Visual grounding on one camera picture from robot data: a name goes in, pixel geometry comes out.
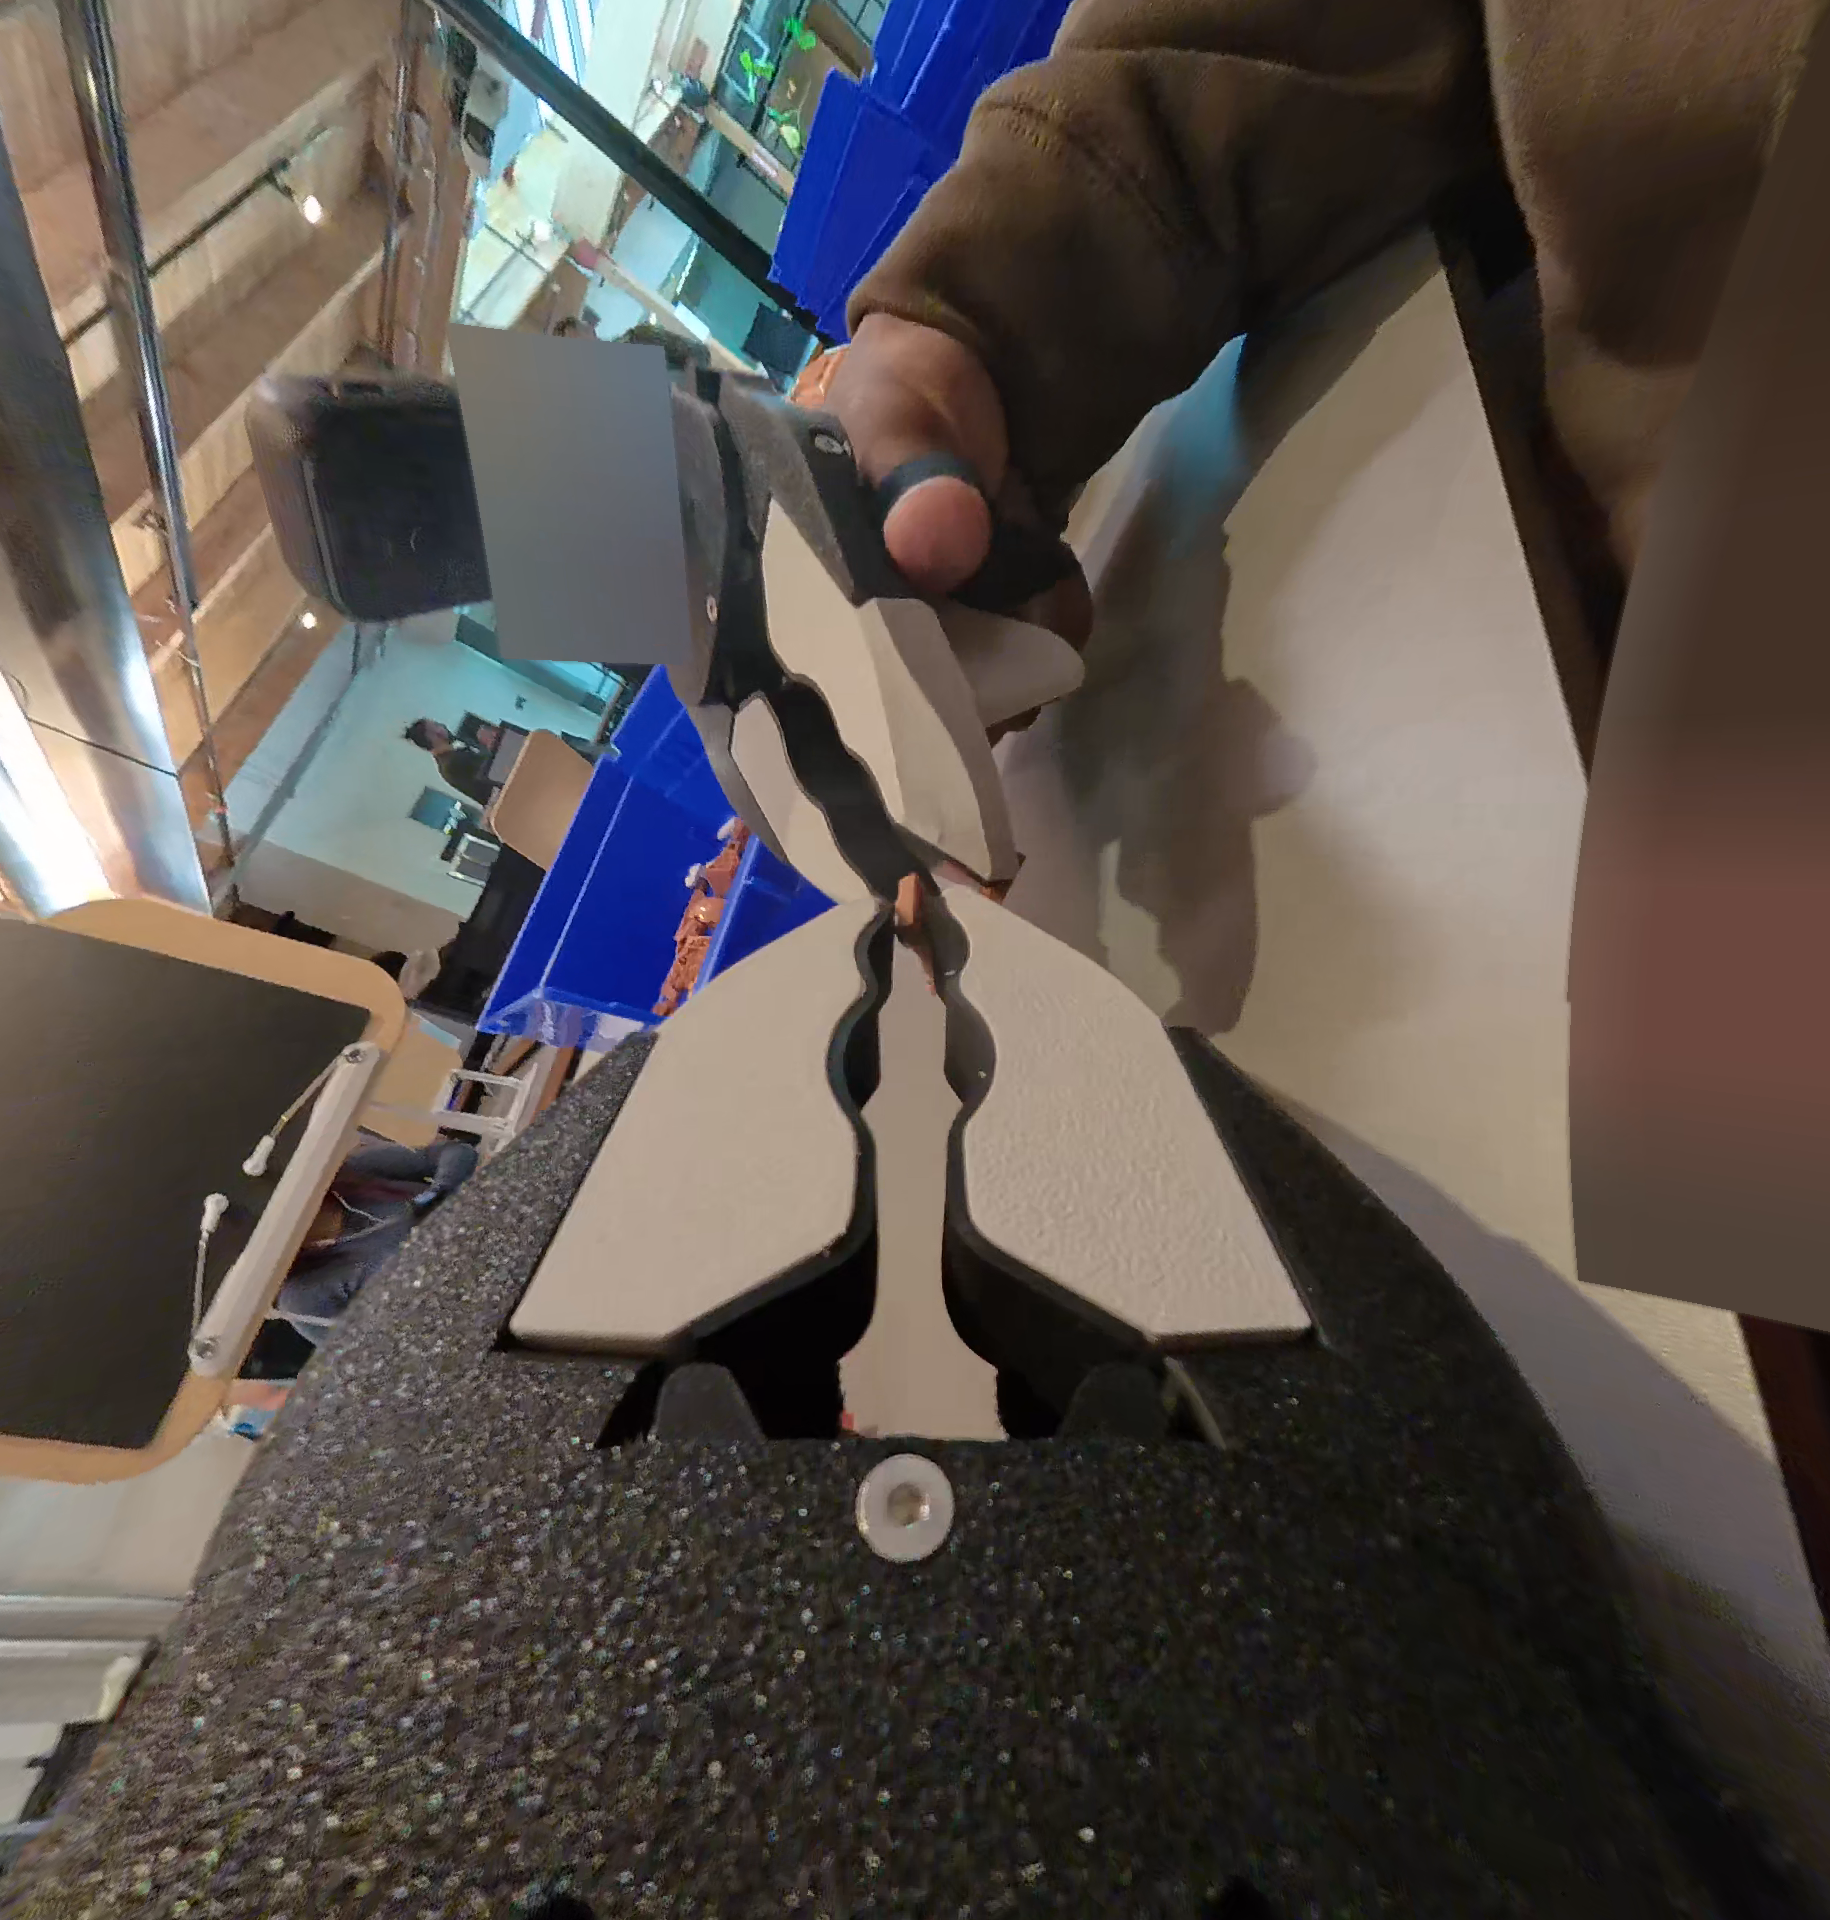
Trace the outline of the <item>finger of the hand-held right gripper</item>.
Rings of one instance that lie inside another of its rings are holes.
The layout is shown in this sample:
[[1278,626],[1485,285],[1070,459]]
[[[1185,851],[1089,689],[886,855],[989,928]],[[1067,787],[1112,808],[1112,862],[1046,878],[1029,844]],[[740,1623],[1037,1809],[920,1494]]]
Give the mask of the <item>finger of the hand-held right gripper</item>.
[[832,822],[788,755],[782,724],[765,696],[741,707],[700,703],[696,731],[721,791],[760,844],[833,903],[892,901],[840,848]]
[[1010,808],[939,614],[901,586],[855,600],[780,501],[767,509],[760,583],[774,653],[830,707],[887,818],[965,875],[1012,883]]

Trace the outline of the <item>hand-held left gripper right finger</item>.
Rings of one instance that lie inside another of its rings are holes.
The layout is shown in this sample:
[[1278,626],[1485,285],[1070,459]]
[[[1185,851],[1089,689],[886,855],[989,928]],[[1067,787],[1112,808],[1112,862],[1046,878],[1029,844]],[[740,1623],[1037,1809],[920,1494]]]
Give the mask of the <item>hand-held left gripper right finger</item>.
[[972,889],[929,920],[954,1224],[977,1260],[1146,1348],[1311,1331],[1260,1204],[1157,1014]]

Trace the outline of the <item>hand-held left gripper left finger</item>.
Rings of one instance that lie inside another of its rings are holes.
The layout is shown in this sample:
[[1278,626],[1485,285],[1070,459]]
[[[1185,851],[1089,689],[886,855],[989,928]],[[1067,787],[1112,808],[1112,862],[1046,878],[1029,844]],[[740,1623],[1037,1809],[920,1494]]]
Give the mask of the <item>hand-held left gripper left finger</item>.
[[741,958],[654,1033],[509,1334],[674,1353],[869,1235],[894,914],[844,903]]

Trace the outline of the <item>pile of brown lego pieces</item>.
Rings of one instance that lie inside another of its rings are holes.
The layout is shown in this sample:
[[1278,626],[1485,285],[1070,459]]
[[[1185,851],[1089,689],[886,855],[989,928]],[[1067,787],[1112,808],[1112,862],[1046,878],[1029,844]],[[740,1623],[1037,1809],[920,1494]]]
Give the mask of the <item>pile of brown lego pieces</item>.
[[674,960],[662,975],[662,989],[651,1009],[655,1021],[677,1011],[700,986],[749,842],[749,825],[730,816],[717,832],[713,855],[687,871],[687,904],[676,932]]

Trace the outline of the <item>blue plastic bin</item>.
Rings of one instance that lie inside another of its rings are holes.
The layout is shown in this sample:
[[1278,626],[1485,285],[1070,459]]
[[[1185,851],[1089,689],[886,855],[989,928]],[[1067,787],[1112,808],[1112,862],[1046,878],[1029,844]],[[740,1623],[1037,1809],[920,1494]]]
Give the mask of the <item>blue plastic bin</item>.
[[734,804],[664,669],[592,772],[562,851],[486,993],[477,1032],[588,1047],[602,1021],[655,1024],[679,928]]

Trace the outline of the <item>person's right forearm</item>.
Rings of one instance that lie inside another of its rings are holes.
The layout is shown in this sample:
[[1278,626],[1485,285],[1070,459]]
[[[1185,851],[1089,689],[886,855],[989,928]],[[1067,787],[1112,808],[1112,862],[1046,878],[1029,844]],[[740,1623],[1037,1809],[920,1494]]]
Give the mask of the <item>person's right forearm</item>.
[[851,331],[892,306],[1012,382],[1072,384],[1110,439],[1103,468],[1220,350],[1417,227],[1491,144],[1478,4],[1074,4],[1051,54],[977,101],[858,284]]

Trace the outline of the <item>person's right hand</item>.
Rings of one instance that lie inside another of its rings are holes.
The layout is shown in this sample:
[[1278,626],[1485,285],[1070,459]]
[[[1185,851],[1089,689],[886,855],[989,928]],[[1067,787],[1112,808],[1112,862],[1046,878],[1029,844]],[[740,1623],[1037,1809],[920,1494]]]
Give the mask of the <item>person's right hand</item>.
[[869,483],[886,555],[930,600],[959,600],[1015,529],[1067,541],[1072,509],[1110,456],[1067,382],[992,372],[966,341],[864,305],[827,406]]

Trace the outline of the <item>white stand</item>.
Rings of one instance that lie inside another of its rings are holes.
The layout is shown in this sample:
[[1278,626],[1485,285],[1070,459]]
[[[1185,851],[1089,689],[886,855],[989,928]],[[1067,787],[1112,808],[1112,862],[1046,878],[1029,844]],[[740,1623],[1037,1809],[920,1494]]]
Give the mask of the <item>white stand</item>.
[[432,1124],[445,1137],[471,1138],[489,1156],[504,1151],[535,1112],[529,1073],[452,1069],[432,1102]]

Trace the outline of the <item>wooden chair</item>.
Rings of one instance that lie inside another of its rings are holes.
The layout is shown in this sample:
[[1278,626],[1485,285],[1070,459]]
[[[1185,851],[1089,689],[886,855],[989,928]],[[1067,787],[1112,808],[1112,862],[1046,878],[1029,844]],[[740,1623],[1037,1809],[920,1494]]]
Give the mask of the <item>wooden chair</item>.
[[546,872],[592,785],[596,762],[558,734],[529,734],[485,827],[506,848]]

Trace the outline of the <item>stack of blue bins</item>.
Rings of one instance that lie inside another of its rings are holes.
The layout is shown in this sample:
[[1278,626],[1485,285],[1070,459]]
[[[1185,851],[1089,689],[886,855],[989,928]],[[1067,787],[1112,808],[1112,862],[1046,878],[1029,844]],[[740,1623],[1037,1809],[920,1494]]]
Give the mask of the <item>stack of blue bins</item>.
[[774,282],[819,333],[848,338],[848,302],[959,159],[975,103],[1044,61],[1067,2],[892,2],[862,82],[832,75],[774,248]]

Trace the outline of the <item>wood framed black panel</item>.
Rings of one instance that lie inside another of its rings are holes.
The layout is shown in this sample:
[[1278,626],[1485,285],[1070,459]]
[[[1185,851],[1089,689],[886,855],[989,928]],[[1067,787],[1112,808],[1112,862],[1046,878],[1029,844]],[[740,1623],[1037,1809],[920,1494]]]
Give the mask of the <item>wood framed black panel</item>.
[[402,1032],[395,979],[329,947],[157,901],[0,917],[0,1478],[131,1478],[209,1427],[240,1368],[186,1370],[203,1203],[216,1283],[288,1147],[243,1162],[340,1049],[383,1068]]

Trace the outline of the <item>silver ventilation duct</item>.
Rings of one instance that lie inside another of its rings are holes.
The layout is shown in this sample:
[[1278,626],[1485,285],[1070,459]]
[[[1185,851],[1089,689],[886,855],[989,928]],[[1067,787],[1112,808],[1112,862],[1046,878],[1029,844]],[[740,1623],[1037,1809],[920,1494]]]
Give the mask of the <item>silver ventilation duct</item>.
[[35,914],[210,914],[72,373],[0,124],[0,871]]

